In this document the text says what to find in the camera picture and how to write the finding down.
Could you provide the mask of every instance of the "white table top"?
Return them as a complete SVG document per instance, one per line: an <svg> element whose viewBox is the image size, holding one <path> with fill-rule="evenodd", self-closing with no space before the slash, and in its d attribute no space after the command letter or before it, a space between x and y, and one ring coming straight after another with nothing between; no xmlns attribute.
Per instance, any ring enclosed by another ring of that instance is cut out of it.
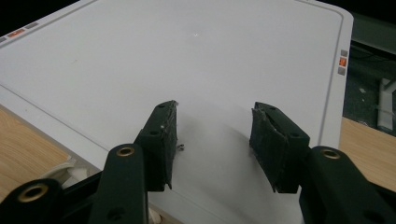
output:
<svg viewBox="0 0 396 224"><path fill-rule="evenodd" d="M248 139L255 102L338 147L352 17L311 1L98 0L0 48L0 105L103 168L155 105L177 107L173 189L149 201L184 223L300 223Z"/></svg>

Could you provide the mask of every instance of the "orange sticker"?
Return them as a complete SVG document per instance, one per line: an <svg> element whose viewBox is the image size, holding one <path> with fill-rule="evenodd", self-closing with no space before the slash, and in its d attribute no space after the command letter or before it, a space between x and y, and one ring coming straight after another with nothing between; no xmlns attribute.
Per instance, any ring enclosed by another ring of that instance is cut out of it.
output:
<svg viewBox="0 0 396 224"><path fill-rule="evenodd" d="M347 59L346 58L340 58L340 65L341 66L347 66Z"/></svg>
<svg viewBox="0 0 396 224"><path fill-rule="evenodd" d="M17 31L12 32L11 34L7 35L8 37L14 37L20 33L22 33L24 30L23 29L19 29Z"/></svg>

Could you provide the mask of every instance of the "wooden floor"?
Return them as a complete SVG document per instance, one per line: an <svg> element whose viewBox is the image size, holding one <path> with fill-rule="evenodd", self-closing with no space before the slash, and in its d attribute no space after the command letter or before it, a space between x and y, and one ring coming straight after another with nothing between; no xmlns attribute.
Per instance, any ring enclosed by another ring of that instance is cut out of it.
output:
<svg viewBox="0 0 396 224"><path fill-rule="evenodd" d="M340 149L368 180L396 191L396 138L349 119L342 122ZM67 154L0 109L0 202L66 159Z"/></svg>

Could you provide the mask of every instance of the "brass screw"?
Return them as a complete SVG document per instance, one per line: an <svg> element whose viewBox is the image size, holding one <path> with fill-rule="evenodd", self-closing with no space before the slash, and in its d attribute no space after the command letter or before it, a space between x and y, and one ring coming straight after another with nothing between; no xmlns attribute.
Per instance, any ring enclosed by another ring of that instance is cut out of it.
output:
<svg viewBox="0 0 396 224"><path fill-rule="evenodd" d="M321 150L321 153L323 154L323 156L332 160L338 160L341 158L340 154L331 149L324 148Z"/></svg>
<svg viewBox="0 0 396 224"><path fill-rule="evenodd" d="M20 196L18 196L18 200L21 203L29 203L41 198L44 194L47 193L48 190L49 187L47 185L39 183L25 189L20 194Z"/></svg>
<svg viewBox="0 0 396 224"><path fill-rule="evenodd" d="M134 148L133 147L123 147L117 150L117 156L120 157L127 157L134 154Z"/></svg>

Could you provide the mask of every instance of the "wooden table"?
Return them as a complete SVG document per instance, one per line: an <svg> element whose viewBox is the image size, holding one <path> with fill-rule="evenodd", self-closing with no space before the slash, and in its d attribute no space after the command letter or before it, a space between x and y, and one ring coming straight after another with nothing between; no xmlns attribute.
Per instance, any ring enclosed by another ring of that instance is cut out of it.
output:
<svg viewBox="0 0 396 224"><path fill-rule="evenodd" d="M343 118L340 149L368 180L396 191L395 137ZM0 202L66 159L53 143L0 109Z"/></svg>

